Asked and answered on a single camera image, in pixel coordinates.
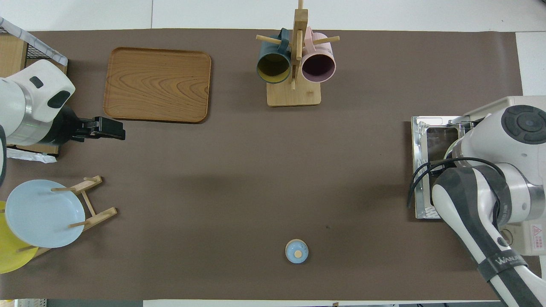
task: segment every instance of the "wooden tray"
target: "wooden tray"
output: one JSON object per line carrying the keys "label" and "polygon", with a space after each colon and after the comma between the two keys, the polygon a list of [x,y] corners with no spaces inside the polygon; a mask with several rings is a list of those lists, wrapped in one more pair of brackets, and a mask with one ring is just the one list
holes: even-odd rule
{"label": "wooden tray", "polygon": [[116,48],[104,112],[116,119],[200,122],[209,107],[210,56],[199,51]]}

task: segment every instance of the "warning label with red text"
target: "warning label with red text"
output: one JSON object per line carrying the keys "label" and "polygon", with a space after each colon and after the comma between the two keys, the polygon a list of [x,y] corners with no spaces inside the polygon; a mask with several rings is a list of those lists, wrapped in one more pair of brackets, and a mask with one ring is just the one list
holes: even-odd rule
{"label": "warning label with red text", "polygon": [[544,238],[543,238],[542,225],[531,225],[531,234],[533,235],[533,249],[536,251],[544,250]]}

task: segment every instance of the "light blue plate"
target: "light blue plate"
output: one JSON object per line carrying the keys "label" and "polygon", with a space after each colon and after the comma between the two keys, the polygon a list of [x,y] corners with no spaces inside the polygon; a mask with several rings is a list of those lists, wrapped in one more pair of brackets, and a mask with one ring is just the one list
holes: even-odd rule
{"label": "light blue plate", "polygon": [[299,264],[309,256],[309,249],[305,242],[300,239],[294,239],[286,245],[285,253],[290,262]]}
{"label": "light blue plate", "polygon": [[16,187],[5,204],[5,219],[19,239],[38,247],[61,247],[76,240],[84,226],[68,225],[85,220],[84,207],[70,191],[50,180],[31,180]]}

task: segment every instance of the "blue mug handle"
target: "blue mug handle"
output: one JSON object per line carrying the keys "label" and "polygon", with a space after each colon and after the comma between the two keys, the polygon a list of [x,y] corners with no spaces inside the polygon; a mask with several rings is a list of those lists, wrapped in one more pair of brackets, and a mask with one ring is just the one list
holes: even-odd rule
{"label": "blue mug handle", "polygon": [[283,54],[288,49],[288,29],[282,28],[277,38],[281,40],[281,44],[278,46],[278,51]]}

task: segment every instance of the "brown tablecloth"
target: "brown tablecloth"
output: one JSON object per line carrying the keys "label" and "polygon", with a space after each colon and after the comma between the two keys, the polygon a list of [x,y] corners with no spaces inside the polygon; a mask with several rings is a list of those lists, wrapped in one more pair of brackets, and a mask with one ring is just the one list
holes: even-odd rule
{"label": "brown tablecloth", "polygon": [[[409,121],[521,95],[514,33],[324,31],[341,41],[321,104],[270,108],[254,37],[274,33],[35,33],[69,58],[80,117],[104,116],[119,46],[208,52],[210,112],[125,121],[127,140],[72,142],[54,164],[9,159],[0,199],[31,179],[101,175],[89,197],[119,214],[0,275],[0,298],[496,299],[448,226],[405,208]],[[284,256],[293,238],[309,246],[302,265]]]}

